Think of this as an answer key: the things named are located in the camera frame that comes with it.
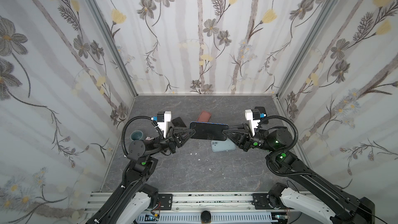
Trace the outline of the black phone case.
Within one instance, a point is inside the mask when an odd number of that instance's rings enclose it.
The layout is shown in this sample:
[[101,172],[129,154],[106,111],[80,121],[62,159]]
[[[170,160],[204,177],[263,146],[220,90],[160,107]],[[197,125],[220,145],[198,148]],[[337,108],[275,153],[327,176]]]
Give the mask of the black phone case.
[[264,107],[255,107],[256,110],[260,112],[260,119],[263,119],[266,117],[266,110]]

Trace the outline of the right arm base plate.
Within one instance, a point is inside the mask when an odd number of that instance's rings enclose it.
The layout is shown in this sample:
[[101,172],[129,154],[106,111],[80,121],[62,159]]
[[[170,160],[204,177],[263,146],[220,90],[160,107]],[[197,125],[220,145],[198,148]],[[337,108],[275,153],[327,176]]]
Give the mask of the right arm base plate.
[[269,196],[267,193],[252,194],[252,205],[256,210],[278,210],[286,211],[289,208],[275,196]]

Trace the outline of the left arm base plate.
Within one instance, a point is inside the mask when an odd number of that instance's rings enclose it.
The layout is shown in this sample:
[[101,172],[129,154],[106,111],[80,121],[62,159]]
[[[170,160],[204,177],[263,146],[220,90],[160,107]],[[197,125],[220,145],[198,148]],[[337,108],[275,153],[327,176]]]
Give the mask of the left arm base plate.
[[170,211],[173,204],[172,194],[156,194],[151,198],[149,209],[151,211]]

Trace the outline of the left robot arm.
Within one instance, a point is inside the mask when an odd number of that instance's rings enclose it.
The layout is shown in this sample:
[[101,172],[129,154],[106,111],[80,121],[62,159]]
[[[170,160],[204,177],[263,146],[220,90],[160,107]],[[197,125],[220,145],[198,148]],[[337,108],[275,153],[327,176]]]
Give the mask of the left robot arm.
[[195,134],[192,129],[169,128],[166,136],[150,141],[132,141],[127,149],[129,163],[122,173],[117,190],[88,220],[87,224],[135,224],[145,210],[159,205],[158,190],[146,184],[153,174],[157,153],[175,153]]

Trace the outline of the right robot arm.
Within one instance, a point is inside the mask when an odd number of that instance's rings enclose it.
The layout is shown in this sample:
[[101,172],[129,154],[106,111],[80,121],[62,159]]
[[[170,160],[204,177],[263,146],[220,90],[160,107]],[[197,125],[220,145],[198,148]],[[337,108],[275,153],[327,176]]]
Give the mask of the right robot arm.
[[268,151],[266,166],[273,174],[294,180],[314,196],[304,196],[287,185],[278,183],[268,193],[272,207],[283,205],[293,208],[323,224],[375,223],[375,204],[371,200],[348,194],[290,152],[295,137],[286,127],[254,131],[248,127],[226,129],[223,134],[243,151],[251,148]]

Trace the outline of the light blue case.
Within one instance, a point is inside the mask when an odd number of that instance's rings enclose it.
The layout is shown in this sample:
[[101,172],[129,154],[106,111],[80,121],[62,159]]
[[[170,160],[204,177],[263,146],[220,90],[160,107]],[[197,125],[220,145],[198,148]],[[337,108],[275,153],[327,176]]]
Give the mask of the light blue case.
[[229,139],[225,141],[212,141],[211,149],[213,152],[224,152],[224,151],[235,150],[236,145]]

